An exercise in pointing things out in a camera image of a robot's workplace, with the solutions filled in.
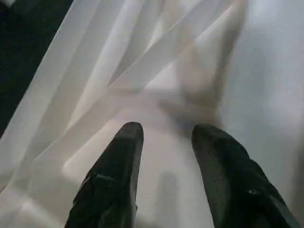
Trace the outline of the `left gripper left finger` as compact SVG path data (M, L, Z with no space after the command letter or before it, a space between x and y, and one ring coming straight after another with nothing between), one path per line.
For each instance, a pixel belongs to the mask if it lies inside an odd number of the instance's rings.
M81 183L67 228L133 228L143 127L127 122L115 134Z

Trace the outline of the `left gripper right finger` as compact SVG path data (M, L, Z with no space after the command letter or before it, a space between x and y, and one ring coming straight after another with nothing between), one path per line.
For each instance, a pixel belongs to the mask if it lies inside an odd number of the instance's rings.
M229 133L211 124L198 124L191 142L214 227L301 226L262 168Z

